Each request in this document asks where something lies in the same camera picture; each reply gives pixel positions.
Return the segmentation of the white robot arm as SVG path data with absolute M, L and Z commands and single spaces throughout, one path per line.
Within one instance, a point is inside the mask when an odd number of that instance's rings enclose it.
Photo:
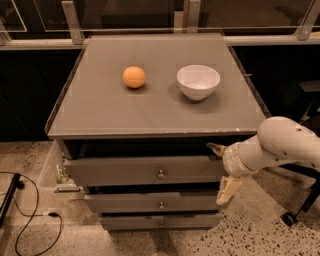
M 266 167 L 302 163 L 320 170 L 320 138 L 310 129 L 286 117 L 271 117 L 258 127 L 257 134 L 243 142 L 224 146 L 206 144 L 222 158 L 227 176 L 220 182 L 216 203 L 226 204 L 242 185 L 242 178 Z

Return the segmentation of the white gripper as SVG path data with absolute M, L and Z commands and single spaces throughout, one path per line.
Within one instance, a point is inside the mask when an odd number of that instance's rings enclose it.
M 230 175 L 223 176 L 220 181 L 216 203 L 226 204 L 239 190 L 242 185 L 240 177 L 248 174 L 249 169 L 243 164 L 239 154 L 239 143 L 234 143 L 228 147 L 208 142 L 206 144 L 217 156 L 222 157 L 225 171 Z

